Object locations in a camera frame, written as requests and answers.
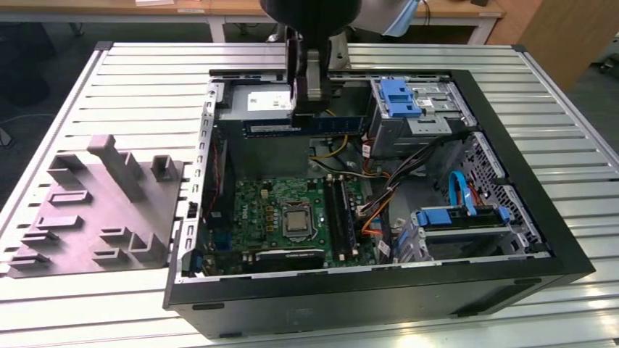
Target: motherboard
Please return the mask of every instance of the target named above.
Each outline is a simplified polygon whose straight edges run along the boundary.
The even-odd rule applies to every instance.
[[[360,182],[349,178],[343,185],[345,197],[340,200],[347,200],[347,209],[352,211],[364,201]],[[236,182],[233,227],[229,233],[220,231],[212,235],[219,274],[245,273],[252,255],[279,255],[283,260],[295,250],[303,251],[304,257],[316,253],[316,260],[321,260],[319,268],[375,264],[372,240],[337,240],[340,231],[332,233],[329,229],[329,222],[339,220],[333,216],[329,186],[325,178]],[[337,254],[340,245],[333,243],[341,247],[349,243],[349,253]]]

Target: aluminum extrusion table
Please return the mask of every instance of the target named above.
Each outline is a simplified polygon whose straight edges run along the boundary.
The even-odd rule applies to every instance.
[[[0,274],[36,215],[56,151],[94,159],[112,133],[138,161],[166,152],[190,170],[211,69],[281,68],[283,46],[98,45],[0,214]],[[527,53],[508,46],[349,45],[357,68],[468,69],[597,271],[487,317],[348,328],[243,341],[271,347],[615,347],[619,338],[619,161]],[[177,215],[186,210],[177,204]],[[166,269],[0,278],[0,347],[193,347],[212,344],[161,309]]]

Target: blue plastic clip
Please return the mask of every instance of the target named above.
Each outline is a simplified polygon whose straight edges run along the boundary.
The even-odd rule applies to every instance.
[[[416,212],[416,221],[419,222],[419,226],[427,225],[427,216],[423,211]]]
[[[380,80],[380,97],[385,102],[389,117],[419,117],[421,109],[416,105],[413,92],[403,80]]]
[[[503,206],[499,206],[497,211],[499,211],[499,216],[501,217],[501,221],[507,225],[512,219],[512,214],[509,214],[509,209],[507,209]]]
[[[431,225],[451,225],[452,219],[445,208],[424,209],[424,214]]]
[[[465,184],[465,178],[463,172],[453,170],[448,175],[448,202],[451,205],[457,205],[457,196],[455,194],[455,183],[459,184],[460,196],[463,197],[463,203],[468,209],[471,215],[476,215],[473,195]]]

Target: yellow wire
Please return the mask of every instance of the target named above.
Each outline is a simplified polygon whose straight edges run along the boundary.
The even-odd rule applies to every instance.
[[[375,214],[369,217],[369,220],[365,222],[364,227],[360,229],[361,233],[365,233],[365,230],[369,227],[371,221],[376,218],[377,214],[383,211],[383,209],[387,207],[388,202],[391,201],[391,198],[393,198],[393,195],[380,204],[380,207],[377,207]]]
[[[337,148],[337,150],[335,150],[333,152],[328,153],[328,154],[321,154],[320,156],[309,156],[309,158],[312,160],[319,160],[321,158],[327,158],[327,157],[331,157],[331,156],[335,156],[336,154],[339,154],[339,152],[341,150],[344,150],[344,148],[347,147],[347,144],[348,144],[348,136],[344,136],[344,142],[341,143],[341,146]]]
[[[336,116],[335,112],[331,111],[329,109],[327,109],[325,112],[327,112],[331,116],[333,116],[333,117]],[[337,150],[335,150],[333,152],[331,152],[331,153],[328,153],[328,154],[321,154],[321,155],[319,155],[319,156],[309,156],[309,158],[311,158],[312,160],[319,160],[319,159],[321,159],[321,158],[328,158],[328,157],[331,157],[331,156],[335,156],[336,154],[339,154],[339,152],[340,152],[341,150],[345,149],[347,144],[348,144],[348,136],[344,136],[344,141],[343,141],[343,143],[341,143],[341,146],[337,148]]]

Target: wooden desk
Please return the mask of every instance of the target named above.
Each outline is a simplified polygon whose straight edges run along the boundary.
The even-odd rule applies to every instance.
[[[477,18],[503,17],[504,11],[495,0],[485,7],[471,4],[469,1],[428,0],[432,18]],[[424,17],[425,8],[420,4],[417,17]],[[264,16],[259,0],[211,0],[212,15]]]
[[[137,7],[134,0],[0,0],[0,11],[77,15],[177,15],[178,10],[197,9],[188,15],[207,15],[209,2],[176,0],[173,5]]]
[[[468,44],[484,44],[496,19],[504,16],[496,0],[487,7],[469,1],[429,0],[431,25],[473,26]],[[424,22],[420,5],[411,25]],[[225,42],[225,23],[272,22],[259,0],[176,0],[174,5],[137,7],[133,0],[0,0],[0,21],[6,22],[203,22],[212,42]]]
[[[504,10],[495,0],[485,7],[469,1],[428,0],[431,25],[461,25],[475,27],[469,45],[483,45],[493,25],[504,16]],[[224,16],[225,23],[272,22],[260,8],[259,0],[211,0],[209,13]],[[425,6],[420,4],[411,25],[423,25]]]

